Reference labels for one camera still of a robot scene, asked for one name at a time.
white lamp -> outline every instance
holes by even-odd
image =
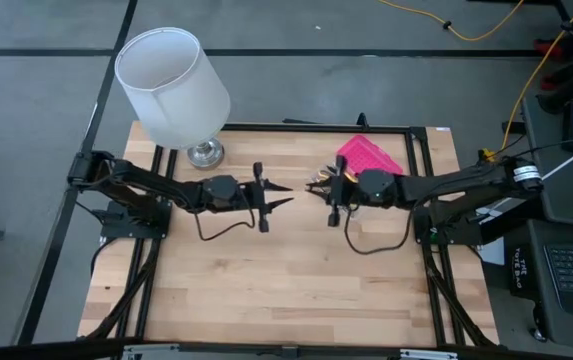
[[[177,28],[140,34],[117,55],[115,75],[153,142],[188,149],[197,168],[222,161],[215,135],[230,114],[230,97],[193,34]]]

black bracket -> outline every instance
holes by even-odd
[[[359,113],[359,116],[357,117],[357,122],[355,123],[355,125],[361,126],[363,132],[369,132],[370,131],[370,126],[368,125],[368,120],[366,119],[366,114],[364,114],[364,113]]]
[[[418,207],[413,213],[413,226],[417,243],[431,245],[482,245],[481,228],[474,220],[462,216],[443,228],[433,226],[428,207]]]
[[[562,22],[562,24],[560,25],[560,27],[562,28],[562,30],[564,30],[564,31],[566,31],[567,33],[573,35],[573,22],[564,21],[564,22]]]
[[[129,215],[127,208],[115,201],[108,203],[106,211],[95,211],[95,214],[103,220],[101,236],[106,238],[164,239],[168,234],[172,207],[170,200],[158,201],[157,221],[154,224],[139,222]]]
[[[411,126],[410,133],[419,141],[428,141],[428,134],[423,126]]]
[[[285,359],[297,359],[299,357],[299,347],[297,345],[282,346],[281,355]]]

yellow cable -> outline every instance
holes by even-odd
[[[559,40],[561,40],[562,36],[564,36],[565,33],[566,33],[566,30],[563,30],[562,32],[559,33],[559,35],[557,35],[557,38],[555,38],[555,41],[553,41],[553,44],[548,48],[546,55],[544,55],[544,58],[542,59],[542,61],[540,61],[539,65],[537,65],[537,67],[535,68],[535,71],[533,71],[533,74],[530,76],[530,78],[526,82],[526,85],[524,85],[522,92],[519,94],[519,98],[517,98],[517,102],[515,102],[515,106],[513,106],[513,112],[510,114],[510,119],[508,119],[508,125],[506,126],[506,133],[504,133],[504,141],[502,142],[502,148],[500,149],[500,151],[504,150],[504,148],[506,147],[506,143],[508,142],[508,133],[510,132],[510,125],[513,123],[513,120],[515,119],[515,114],[517,114],[517,108],[519,108],[519,104],[522,102],[522,99],[524,98],[526,91],[530,87],[530,83],[533,82],[533,79],[535,78],[535,76],[537,75],[539,70],[542,68],[542,66],[544,65],[546,60],[548,60],[548,57],[550,56],[551,51],[553,51],[553,49],[555,48],[555,46],[557,45]]]
[[[405,6],[393,4],[393,3],[388,2],[388,1],[386,1],[386,0],[379,0],[379,2],[382,3],[382,4],[386,4],[386,5],[388,5],[388,6],[392,6],[392,7],[397,8],[397,9],[401,9],[401,10],[405,10],[405,11],[410,11],[410,12],[415,13],[415,14],[425,15],[425,16],[428,16],[428,17],[431,17],[431,18],[437,20],[437,21],[440,22],[441,24],[446,24],[446,21],[445,21],[444,19],[440,18],[439,16],[437,16],[437,15],[435,15],[435,14],[429,13],[428,11],[422,11],[422,10],[417,10],[417,9],[408,8],[408,7],[405,7]],[[449,26],[449,27],[448,27],[448,30],[450,30],[453,34],[455,34],[455,36],[457,36],[458,38],[460,38],[460,39],[462,39],[462,40],[464,40],[464,41],[471,41],[471,42],[473,42],[473,41],[479,41],[479,40],[485,39],[485,38],[489,37],[490,35],[492,35],[492,34],[493,34],[495,31],[497,31],[500,27],[502,27],[502,26],[504,25],[504,23],[505,23],[506,21],[508,21],[508,19],[510,19],[511,16],[513,16],[513,14],[515,14],[515,11],[517,11],[517,9],[519,9],[519,7],[522,6],[523,3],[524,3],[524,0],[520,0],[519,3],[517,3],[517,5],[515,6],[515,8],[513,8],[513,10],[512,10],[508,15],[506,15],[506,17],[504,18],[504,20],[502,20],[499,24],[497,24],[491,31],[489,31],[489,32],[487,32],[487,33],[485,33],[485,34],[483,34],[483,35],[481,35],[481,36],[478,36],[478,37],[475,37],[475,38],[466,37],[466,36],[464,36],[464,35],[458,33],[457,30],[455,30],[452,26]]]

white cable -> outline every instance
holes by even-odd
[[[561,170],[564,166],[570,164],[571,162],[573,162],[573,157],[571,157],[570,159],[564,161],[563,163],[559,164],[559,166],[557,166],[556,168],[554,168],[553,170],[549,171],[548,174],[542,176],[542,181],[548,179],[549,177],[553,176],[553,174],[555,174],[556,172],[558,172],[559,170]],[[505,198],[502,201],[498,202],[497,204],[495,204],[490,211],[493,211],[495,209],[497,209],[498,207],[506,204],[507,202],[511,201],[513,198]]]
[[[559,164],[559,166],[557,166],[556,168],[554,168],[553,170],[549,171],[548,174],[542,176],[542,181],[548,179],[549,177],[553,176],[553,174],[555,174],[556,172],[558,172],[559,170],[561,170],[562,168],[564,168],[564,166],[570,164],[571,162],[573,162],[573,157],[571,157],[570,159],[564,161],[563,163]]]

black metal frame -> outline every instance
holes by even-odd
[[[95,141],[101,118],[108,100],[108,95],[110,92],[111,85],[114,80],[114,63],[116,55],[119,50],[123,47],[128,35],[130,24],[132,22],[135,9],[137,7],[138,0],[128,0],[128,6],[120,27],[117,40],[112,49],[104,48],[54,48],[54,49],[39,49],[39,48],[0,48],[0,56],[21,56],[21,57],[93,57],[93,56],[109,56],[110,61],[106,68],[104,79],[102,81],[99,95],[97,97],[97,103],[95,111],[91,117],[86,135],[81,145],[81,152],[88,152],[93,148],[93,143]],[[536,51],[534,50],[398,50],[398,49],[207,49],[206,53],[209,56],[366,56],[373,55],[378,57],[466,57],[466,58],[488,58],[488,57],[538,57]],[[425,172],[427,175],[432,174],[432,164],[430,162],[430,154],[428,152],[428,144],[426,139],[426,132],[424,128],[402,128],[402,127],[369,127],[367,124],[352,125],[352,126],[340,126],[340,125],[303,125],[303,124],[227,124],[224,128],[225,131],[306,131],[306,132],[342,132],[342,133],[359,133],[359,132],[369,132],[369,133],[391,133],[391,134],[403,134],[406,139],[406,146],[409,155],[410,169],[411,173],[417,173],[417,164],[415,158],[414,147],[412,146],[413,138],[418,138],[420,141],[422,149],[422,158],[424,160]],[[161,148],[156,149],[153,170],[155,166],[159,166],[159,161],[161,158]],[[176,160],[177,153],[171,152],[169,157],[170,163],[174,163]],[[169,166],[167,171],[167,176],[172,176],[172,169]],[[18,357],[21,358],[25,355],[22,353],[24,350],[38,350],[41,348],[75,348],[80,349],[80,353],[76,355],[85,354],[84,351],[89,347],[97,349],[111,349],[114,350],[119,347],[123,347],[124,344],[139,344],[142,343],[141,337],[144,334],[147,308],[150,301],[152,282],[154,277],[154,271],[149,275],[148,279],[144,284],[144,296],[142,297],[142,306],[140,307],[139,316],[137,319],[137,330],[136,335],[138,339],[108,339],[108,340],[85,340],[79,343],[60,343],[60,344],[44,344],[44,345],[30,345],[33,341],[34,334],[37,330],[39,324],[39,319],[41,312],[43,310],[48,291],[54,276],[55,268],[57,266],[60,253],[63,248],[63,242],[65,239],[66,232],[70,225],[72,213],[75,207],[75,201],[77,199],[77,191],[67,191],[64,193],[61,205],[59,208],[57,221],[51,231],[49,241],[48,241],[48,251],[46,253],[46,258],[41,265],[40,273],[37,281],[34,284],[34,289],[32,291],[32,296],[27,300],[25,311],[23,316],[20,318],[20,328],[17,329],[17,343],[18,347],[15,348],[0,348],[0,354],[5,354],[7,352],[16,351]],[[154,246],[157,250],[159,249],[159,239],[153,240]],[[136,239],[135,246],[133,250],[133,257],[131,259],[128,284],[132,284],[137,276],[137,270],[141,262],[141,256],[143,252],[144,239]],[[448,250],[445,246],[440,246],[440,259],[442,263],[442,269],[444,272],[444,279],[451,290],[455,291],[454,283],[452,278],[452,270],[450,268],[450,259],[448,257]],[[423,245],[422,251],[424,256],[431,256],[429,245]],[[153,260],[157,260],[156,253],[153,254]],[[448,346],[444,345],[445,335],[443,320],[441,318],[441,312],[439,309],[439,295],[435,284],[428,280],[429,296],[431,299],[431,310],[433,313],[435,333],[437,345],[441,348],[446,349]],[[117,336],[123,336],[125,334],[126,326],[128,323],[129,311],[125,311],[123,316],[120,317],[117,324]],[[463,333],[461,329],[461,324],[457,319],[453,317],[453,329],[455,332],[455,341],[457,344],[463,344]],[[400,349],[391,348],[364,348],[364,347],[315,347],[315,346],[301,346],[301,347],[289,347],[289,346],[268,346],[268,345],[221,345],[221,344],[182,344],[183,349],[190,351],[241,351],[241,352],[262,352],[262,353],[276,353],[279,355],[320,355],[320,354],[336,354],[336,355],[384,355],[384,356],[395,356],[399,354]],[[460,348],[458,351],[468,351],[469,348]]]
[[[365,121],[361,125],[319,125],[319,124],[227,124],[224,131],[288,131],[288,132],[318,132],[318,133],[368,133],[368,134],[395,134],[404,136],[406,151],[409,160],[409,169],[411,175],[418,175],[417,157],[415,153],[414,144],[419,142],[422,159],[424,163],[424,171],[427,175],[433,173],[432,161],[430,158],[430,150],[428,146],[428,139],[426,130],[423,127],[387,127],[387,126],[368,126]],[[159,162],[161,159],[162,149],[157,148],[153,156],[153,170],[159,169]],[[173,176],[175,169],[175,162],[177,152],[171,151],[168,167],[166,171],[167,177]],[[141,253],[143,248],[144,239],[135,240],[135,247],[133,249],[133,257],[131,259],[127,290],[130,294],[125,294],[125,303],[120,304],[121,308],[129,309],[132,302],[133,289],[131,286],[135,282],[135,278],[139,278],[140,273],[137,272],[139,261],[141,260]],[[71,358],[71,359],[94,359],[101,356],[112,356],[119,358],[123,355],[124,351],[130,351],[127,346],[142,345],[142,344],[166,344],[170,346],[169,350],[176,351],[190,351],[190,352],[241,352],[241,353],[254,353],[254,354],[274,354],[287,358],[297,358],[300,356],[308,355],[370,355],[370,356],[390,356],[399,357],[400,355],[412,350],[428,350],[428,351],[441,351],[441,352],[456,352],[460,358],[468,359],[523,359],[523,358],[539,358],[538,354],[520,353],[509,351],[503,347],[494,346],[494,344],[484,339],[483,341],[476,341],[476,347],[466,346],[464,343],[464,336],[462,331],[462,323],[458,319],[463,319],[463,324],[467,327],[467,331],[473,334],[471,338],[475,338],[474,333],[479,329],[474,325],[472,320],[466,315],[465,310],[456,301],[454,281],[452,269],[450,267],[450,259],[448,257],[448,249],[445,246],[439,248],[440,259],[442,262],[442,271],[444,277],[441,277],[439,271],[435,267],[433,260],[433,252],[427,242],[421,244],[422,255],[426,264],[426,273],[428,281],[429,299],[431,311],[433,314],[433,323],[435,328],[436,347],[424,349],[401,349],[396,347],[346,347],[346,346],[298,346],[298,345],[261,345],[261,344],[218,344],[218,343],[172,343],[145,341],[144,331],[147,320],[148,307],[150,298],[152,296],[152,284],[154,280],[154,269],[157,265],[161,239],[153,239],[151,252],[147,262],[150,261],[151,270],[145,278],[144,291],[142,294],[140,310],[136,324],[136,334],[134,338],[120,338],[125,333],[128,322],[128,311],[122,312],[118,321],[117,338],[105,339],[108,334],[107,329],[104,328],[99,333],[99,337],[90,337],[72,343],[53,343],[53,344],[19,344],[20,346],[11,348],[0,348],[0,355],[6,359],[11,358]],[[454,338],[456,344],[448,344],[445,337],[445,329],[443,319],[440,311],[439,294],[444,295],[450,305],[451,317],[453,320]]]

